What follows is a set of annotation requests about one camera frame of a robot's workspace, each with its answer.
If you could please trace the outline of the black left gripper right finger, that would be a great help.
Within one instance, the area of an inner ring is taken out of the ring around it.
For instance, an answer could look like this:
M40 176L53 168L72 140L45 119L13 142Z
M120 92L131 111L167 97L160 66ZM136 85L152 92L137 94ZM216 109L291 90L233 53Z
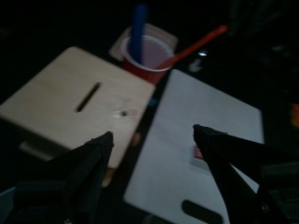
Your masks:
M299 224L299 157L199 124L192 128L229 224Z

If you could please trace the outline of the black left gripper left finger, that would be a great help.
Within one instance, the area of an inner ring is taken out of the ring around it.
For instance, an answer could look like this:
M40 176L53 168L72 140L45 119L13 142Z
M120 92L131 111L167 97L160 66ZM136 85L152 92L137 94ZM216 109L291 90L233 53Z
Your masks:
M24 176L0 193L0 224L96 224L112 148L107 132Z

